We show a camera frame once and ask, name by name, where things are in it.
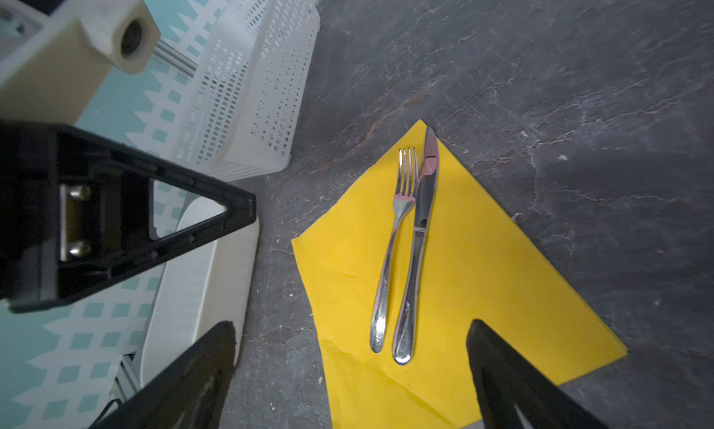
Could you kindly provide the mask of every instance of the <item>white plastic tray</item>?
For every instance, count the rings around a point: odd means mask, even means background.
[[[178,230],[223,211],[219,203],[197,198],[183,213]],[[256,220],[167,262],[147,338],[137,358],[141,387],[222,320],[230,320],[236,327],[237,360],[259,228]]]

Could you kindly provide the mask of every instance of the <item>knife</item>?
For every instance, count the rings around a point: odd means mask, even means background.
[[[426,128],[424,156],[421,161],[421,174],[416,191],[414,213],[414,237],[411,242],[411,262],[406,288],[399,310],[397,327],[392,342],[392,357],[399,365],[411,361],[416,336],[416,308],[419,301],[419,278],[421,262],[424,258],[426,234],[429,230],[431,207],[434,203],[436,180],[439,175],[439,146],[436,134],[431,127]]]

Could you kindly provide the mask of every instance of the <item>dark marble surface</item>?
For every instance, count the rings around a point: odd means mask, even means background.
[[[418,119],[630,354],[563,388],[613,428],[714,425],[714,0],[326,0],[222,428],[331,426],[290,239]]]

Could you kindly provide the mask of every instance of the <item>screw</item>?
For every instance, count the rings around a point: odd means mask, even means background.
[[[72,257],[84,257],[91,252],[91,245],[84,240],[69,243],[69,253]]]
[[[87,201],[91,196],[91,188],[88,185],[73,185],[67,189],[70,198],[77,201]]]

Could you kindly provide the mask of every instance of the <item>white plastic basket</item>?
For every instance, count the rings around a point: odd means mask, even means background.
[[[170,158],[225,181],[287,167],[319,27],[314,0],[232,0],[199,59]]]

